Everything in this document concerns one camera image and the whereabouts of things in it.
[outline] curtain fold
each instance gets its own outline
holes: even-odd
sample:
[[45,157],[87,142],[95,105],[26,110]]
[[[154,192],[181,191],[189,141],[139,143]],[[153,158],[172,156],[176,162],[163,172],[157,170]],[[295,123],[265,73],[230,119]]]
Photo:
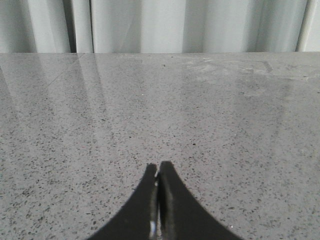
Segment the curtain fold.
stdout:
[[1,0],[0,52],[320,51],[319,1]]

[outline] gray surface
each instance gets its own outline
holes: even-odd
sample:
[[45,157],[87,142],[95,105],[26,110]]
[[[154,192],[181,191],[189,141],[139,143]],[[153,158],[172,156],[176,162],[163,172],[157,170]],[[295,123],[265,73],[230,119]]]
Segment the gray surface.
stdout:
[[84,239],[172,161],[249,239],[320,236],[320,54],[0,54],[1,238]]

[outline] white curtain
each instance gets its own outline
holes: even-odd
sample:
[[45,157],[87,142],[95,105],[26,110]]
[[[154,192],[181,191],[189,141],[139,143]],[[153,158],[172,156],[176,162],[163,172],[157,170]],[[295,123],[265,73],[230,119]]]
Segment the white curtain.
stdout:
[[0,52],[320,50],[320,0],[0,0]]

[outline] terrazzo surface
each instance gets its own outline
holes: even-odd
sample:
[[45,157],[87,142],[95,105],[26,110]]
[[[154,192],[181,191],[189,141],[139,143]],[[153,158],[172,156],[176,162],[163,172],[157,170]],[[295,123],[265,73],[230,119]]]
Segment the terrazzo surface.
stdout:
[[319,240],[320,54],[0,54],[0,238],[84,240],[172,161],[246,240]]

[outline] black object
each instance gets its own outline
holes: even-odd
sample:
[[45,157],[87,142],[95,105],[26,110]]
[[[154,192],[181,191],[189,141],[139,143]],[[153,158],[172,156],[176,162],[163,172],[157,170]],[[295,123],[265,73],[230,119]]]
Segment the black object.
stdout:
[[197,202],[173,164],[149,164],[126,204],[88,240],[155,240],[158,205],[164,240],[241,240]]
[[149,164],[129,200],[88,240],[155,240],[158,220],[157,167]]

